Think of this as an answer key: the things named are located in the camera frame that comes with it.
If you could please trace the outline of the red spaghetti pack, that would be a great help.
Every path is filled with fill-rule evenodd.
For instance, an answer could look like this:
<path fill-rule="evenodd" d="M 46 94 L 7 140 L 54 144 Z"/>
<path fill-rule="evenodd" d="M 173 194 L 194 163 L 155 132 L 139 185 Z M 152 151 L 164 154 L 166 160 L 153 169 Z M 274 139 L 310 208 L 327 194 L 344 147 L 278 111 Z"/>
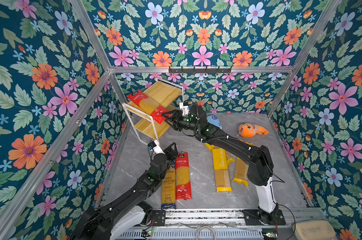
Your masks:
<path fill-rule="evenodd" d="M 176 200 L 192 200 L 191 175 L 188 153 L 180 153 L 175 161 Z"/>
<path fill-rule="evenodd" d="M 127 96 L 128 99 L 136 104 L 144 113 L 149 114 L 153 119 L 162 124 L 165 118 L 161 116 L 162 113 L 168 112 L 168 110 L 162 107 L 159 103 L 148 97 L 141 90 Z"/>

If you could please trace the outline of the blue gold spaghetti pack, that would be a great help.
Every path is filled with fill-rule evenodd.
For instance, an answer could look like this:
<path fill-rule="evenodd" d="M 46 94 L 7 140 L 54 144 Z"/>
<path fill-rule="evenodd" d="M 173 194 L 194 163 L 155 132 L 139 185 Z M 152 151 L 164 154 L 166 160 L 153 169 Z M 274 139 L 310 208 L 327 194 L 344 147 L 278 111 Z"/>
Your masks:
<path fill-rule="evenodd" d="M 161 189 L 161 209 L 176 209 L 176 173 L 175 162 L 169 166 Z"/>

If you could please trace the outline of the yellow Pastatime spaghetti pack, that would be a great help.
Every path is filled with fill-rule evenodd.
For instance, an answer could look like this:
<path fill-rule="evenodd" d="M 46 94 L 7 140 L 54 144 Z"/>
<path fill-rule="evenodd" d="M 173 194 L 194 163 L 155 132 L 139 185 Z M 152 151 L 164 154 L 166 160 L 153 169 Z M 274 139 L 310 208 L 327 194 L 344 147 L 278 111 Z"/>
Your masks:
<path fill-rule="evenodd" d="M 233 158 L 222 148 L 214 147 L 212 150 L 217 192 L 231 192 L 229 164 Z"/>

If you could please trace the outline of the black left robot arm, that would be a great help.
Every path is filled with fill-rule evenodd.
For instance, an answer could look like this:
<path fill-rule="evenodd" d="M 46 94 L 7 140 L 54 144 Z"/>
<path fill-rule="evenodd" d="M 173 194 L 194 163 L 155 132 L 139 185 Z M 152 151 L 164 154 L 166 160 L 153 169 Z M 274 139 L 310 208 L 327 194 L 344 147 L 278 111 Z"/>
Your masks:
<path fill-rule="evenodd" d="M 178 151 L 176 143 L 162 149 L 158 141 L 150 141 L 147 149 L 149 169 L 116 200 L 98 209 L 87 209 L 69 237 L 70 240 L 115 240 L 131 227 L 146 225 L 151 221 L 152 206 L 145 200 L 160 188 Z"/>

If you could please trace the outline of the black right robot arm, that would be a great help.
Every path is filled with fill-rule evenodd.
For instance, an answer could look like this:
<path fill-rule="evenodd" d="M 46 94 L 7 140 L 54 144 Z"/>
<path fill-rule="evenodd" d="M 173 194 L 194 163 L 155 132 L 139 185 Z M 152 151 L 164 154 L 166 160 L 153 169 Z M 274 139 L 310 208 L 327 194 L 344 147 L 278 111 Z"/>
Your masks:
<path fill-rule="evenodd" d="M 222 148 L 246 163 L 248 179 L 256 185 L 259 198 L 258 211 L 260 218 L 273 220 L 276 218 L 279 205 L 274 198 L 273 160 L 266 146 L 252 146 L 238 138 L 230 136 L 224 130 L 208 122 L 207 113 L 194 103 L 191 108 L 184 107 L 160 113 L 164 121 L 176 131 L 191 130 L 198 142 Z"/>

